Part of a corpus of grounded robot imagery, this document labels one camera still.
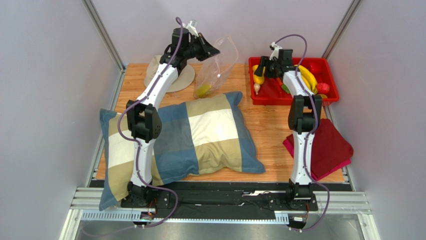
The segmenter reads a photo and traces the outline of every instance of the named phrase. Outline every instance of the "plaid pillow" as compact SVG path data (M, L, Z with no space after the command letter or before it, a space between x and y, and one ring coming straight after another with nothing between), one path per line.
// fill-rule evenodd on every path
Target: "plaid pillow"
M152 156L153 185L169 184L188 175L214 173L223 167L243 173L264 173L238 109L242 96L241 92L229 92L160 108L162 129ZM119 116L104 109L100 112L107 165L100 210L128 195L127 184L133 172L134 143L118 134ZM130 136L126 116L121 129Z

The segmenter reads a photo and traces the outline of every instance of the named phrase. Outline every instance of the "hat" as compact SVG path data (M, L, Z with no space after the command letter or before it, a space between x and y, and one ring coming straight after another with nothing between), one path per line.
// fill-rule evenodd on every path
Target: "hat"
M156 55L149 63L148 68L146 69L145 79L143 80L145 87L148 87L148 85L156 75L157 69L160 65L160 58L161 55ZM194 78L194 68L191 65L186 65L186 67L180 72L177 79L168 88L167 93L173 93L186 89L194 81Z

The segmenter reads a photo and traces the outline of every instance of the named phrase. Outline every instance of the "clear plastic bag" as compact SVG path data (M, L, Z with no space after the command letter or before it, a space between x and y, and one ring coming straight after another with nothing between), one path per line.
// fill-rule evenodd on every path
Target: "clear plastic bag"
M219 89L228 79L238 59L238 50L231 36L221 37L214 43L220 54L205 60L196 77L194 97L205 98Z

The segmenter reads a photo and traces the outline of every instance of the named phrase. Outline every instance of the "wooden table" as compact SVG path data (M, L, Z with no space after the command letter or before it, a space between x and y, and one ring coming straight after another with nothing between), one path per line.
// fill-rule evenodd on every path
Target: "wooden table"
M197 73L201 64L192 64ZM135 100L145 90L144 78L148 64L130 64L124 77L116 112L126 109L128 100ZM287 125L290 106L253 105L250 97L250 77L248 65L236 64L228 80L214 94L240 91L243 93L238 105L244 116L245 124L251 133L257 148L257 158L266 169L265 173L241 173L223 168L215 173L200 176L188 176L191 181L238 181L238 182L288 182L293 170L293 158L283 145L283 141L292 132ZM166 93L160 107L180 104L194 100L194 82L186 89L176 93ZM97 179L105 179L105 158L102 155ZM321 180L322 182L344 182L342 171L339 169Z

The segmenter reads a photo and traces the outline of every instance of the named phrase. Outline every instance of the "folded cloth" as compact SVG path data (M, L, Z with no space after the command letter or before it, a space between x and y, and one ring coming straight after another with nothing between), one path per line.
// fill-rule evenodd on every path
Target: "folded cloth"
M294 157L293 135L282 143ZM312 143L310 170L313 179L323 179L334 171L351 164L354 155L352 146L337 131L329 119L321 119Z

